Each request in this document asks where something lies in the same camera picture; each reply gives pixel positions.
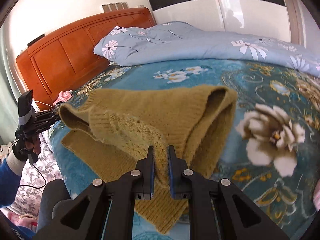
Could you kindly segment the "left hand black glove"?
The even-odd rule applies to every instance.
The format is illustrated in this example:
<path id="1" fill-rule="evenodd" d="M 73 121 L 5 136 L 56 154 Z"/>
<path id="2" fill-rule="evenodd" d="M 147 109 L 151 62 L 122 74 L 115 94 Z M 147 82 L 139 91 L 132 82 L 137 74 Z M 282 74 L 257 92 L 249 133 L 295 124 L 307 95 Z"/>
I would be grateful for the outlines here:
<path id="1" fill-rule="evenodd" d="M 39 155 L 41 153 L 41 142 L 39 135 L 34 135 L 31 139 L 19 139 L 12 147 L 14 156 L 22 162 L 28 160 L 28 152 Z"/>

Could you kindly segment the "blue sleeve forearm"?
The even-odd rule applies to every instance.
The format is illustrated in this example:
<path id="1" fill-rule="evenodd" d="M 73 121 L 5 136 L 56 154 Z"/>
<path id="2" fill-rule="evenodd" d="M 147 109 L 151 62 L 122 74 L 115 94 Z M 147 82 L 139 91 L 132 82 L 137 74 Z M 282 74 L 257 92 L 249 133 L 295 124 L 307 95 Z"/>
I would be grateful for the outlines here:
<path id="1" fill-rule="evenodd" d="M 4 159 L 0 174 L 1 207 L 10 206 L 15 201 L 25 163 L 17 159 L 13 152 Z"/>

